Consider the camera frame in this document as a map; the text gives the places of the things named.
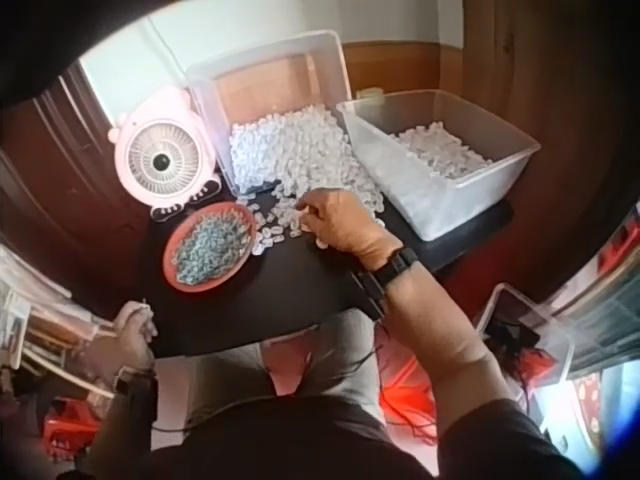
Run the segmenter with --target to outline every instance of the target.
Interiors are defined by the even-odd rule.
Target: plastic container
[[[268,114],[351,99],[338,34],[329,30],[298,35],[208,60],[187,70],[187,81],[232,193],[235,182],[229,136],[233,124]]]
[[[533,138],[488,111],[440,90],[392,93],[341,104],[356,156],[423,240],[433,240],[496,202],[529,157]],[[450,180],[432,171],[393,138],[441,121],[451,134],[494,163]]]
[[[482,334],[492,317],[508,320],[512,323],[520,322],[540,335],[536,348],[546,351],[556,363],[553,368],[541,378],[537,378],[533,385],[529,385],[530,392],[534,388],[555,385],[567,378],[571,359],[575,349],[575,342],[569,330],[555,320],[544,307],[536,305],[513,287],[502,283],[491,295],[487,306],[476,326]],[[511,382],[515,398],[522,396],[522,386]]]

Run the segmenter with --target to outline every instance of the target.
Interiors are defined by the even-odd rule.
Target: fan grille
[[[143,128],[131,142],[127,160],[138,185],[156,195],[182,192],[200,167],[195,140],[172,123],[155,123]]]

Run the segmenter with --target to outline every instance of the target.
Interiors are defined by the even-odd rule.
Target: paper
[[[8,352],[9,365],[16,370],[20,367],[22,359],[22,348],[30,313],[31,304],[10,290],[0,312],[0,349]]]

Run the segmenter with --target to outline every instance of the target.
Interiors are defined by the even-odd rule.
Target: shirt
[[[511,401],[458,420],[439,443],[442,478],[582,478]],[[356,405],[277,398],[240,405],[152,452],[139,478],[430,479],[383,425]]]

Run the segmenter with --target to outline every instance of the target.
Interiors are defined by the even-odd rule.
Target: red plate
[[[204,283],[200,283],[198,285],[185,285],[183,283],[178,282],[176,278],[176,266],[171,263],[171,259],[173,258],[173,252],[175,252],[178,245],[182,242],[182,240],[191,232],[193,226],[200,221],[203,215],[208,215],[211,213],[220,213],[228,210],[236,210],[238,213],[242,215],[244,220],[250,225],[251,231],[249,232],[251,238],[249,240],[249,246],[247,247],[247,251],[244,252],[242,257],[238,260],[231,270],[225,273],[223,276],[214,278]],[[164,271],[164,277],[167,279],[167,282],[175,288],[176,290],[180,290],[181,292],[187,293],[197,293],[204,292],[206,290],[211,290],[212,288],[217,287],[218,285],[229,280],[233,275],[236,274],[240,267],[244,265],[244,262],[247,261],[249,255],[251,255],[251,246],[254,244],[256,239],[256,221],[253,218],[253,213],[246,207],[242,205],[238,205],[234,202],[221,202],[214,203],[207,207],[204,207],[197,212],[193,213],[190,217],[188,217],[184,222],[180,224],[178,228],[173,232],[171,238],[167,242],[167,246],[164,249],[164,255],[162,257],[162,270]]]

